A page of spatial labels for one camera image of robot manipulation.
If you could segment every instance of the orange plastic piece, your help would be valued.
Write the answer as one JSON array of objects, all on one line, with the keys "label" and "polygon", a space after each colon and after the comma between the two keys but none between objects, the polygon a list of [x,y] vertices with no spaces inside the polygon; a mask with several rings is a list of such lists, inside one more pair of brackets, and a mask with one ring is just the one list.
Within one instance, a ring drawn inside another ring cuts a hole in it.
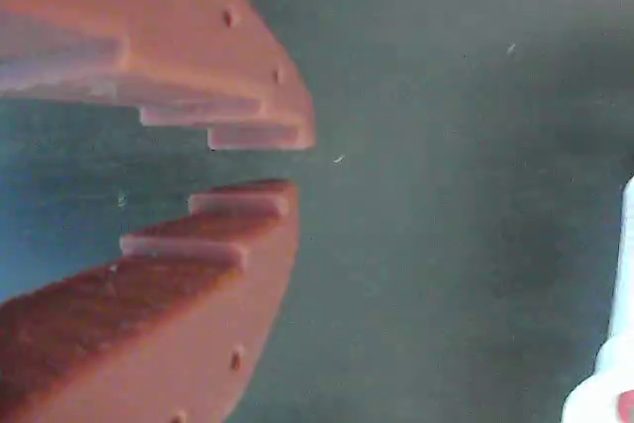
[{"label": "orange plastic piece", "polygon": [[196,194],[124,257],[0,306],[0,422],[220,422],[254,371],[297,247],[295,188]]},{"label": "orange plastic piece", "polygon": [[248,0],[0,0],[0,95],[134,106],[212,149],[314,143],[301,76]]}]

